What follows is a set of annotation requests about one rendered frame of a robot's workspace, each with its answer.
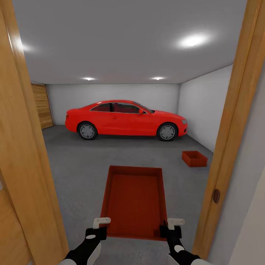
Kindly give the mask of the storage box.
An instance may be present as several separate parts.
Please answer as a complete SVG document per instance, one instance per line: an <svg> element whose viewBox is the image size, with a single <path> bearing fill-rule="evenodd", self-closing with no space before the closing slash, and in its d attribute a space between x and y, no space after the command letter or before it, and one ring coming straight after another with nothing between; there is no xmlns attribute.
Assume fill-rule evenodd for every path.
<svg viewBox="0 0 265 265"><path fill-rule="evenodd" d="M161 168L109 166L101 218L110 218L107 237L167 241L160 225L167 225Z"/></svg>
<svg viewBox="0 0 265 265"><path fill-rule="evenodd" d="M198 151L183 151L182 159L189 167L206 167L208 160Z"/></svg>

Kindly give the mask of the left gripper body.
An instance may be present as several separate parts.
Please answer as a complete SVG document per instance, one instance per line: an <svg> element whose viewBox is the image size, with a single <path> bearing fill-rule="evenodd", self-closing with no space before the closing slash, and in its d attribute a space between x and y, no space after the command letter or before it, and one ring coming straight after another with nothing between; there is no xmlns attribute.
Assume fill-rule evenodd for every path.
<svg viewBox="0 0 265 265"><path fill-rule="evenodd" d="M106 240L107 237L107 227L100 227L98 229L88 228L86 229L85 237L90 233L98 233L100 240Z"/></svg>

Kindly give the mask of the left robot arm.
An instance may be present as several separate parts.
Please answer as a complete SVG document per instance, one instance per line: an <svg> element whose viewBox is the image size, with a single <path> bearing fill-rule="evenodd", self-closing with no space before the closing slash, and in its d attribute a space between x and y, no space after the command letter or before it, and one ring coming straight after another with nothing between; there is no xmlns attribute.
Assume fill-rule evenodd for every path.
<svg viewBox="0 0 265 265"><path fill-rule="evenodd" d="M106 240L107 227L99 227L100 224L108 224L111 219L95 218L93 228L86 229L85 240L75 250L69 251L65 259L57 265L93 265L101 251L101 242Z"/></svg>

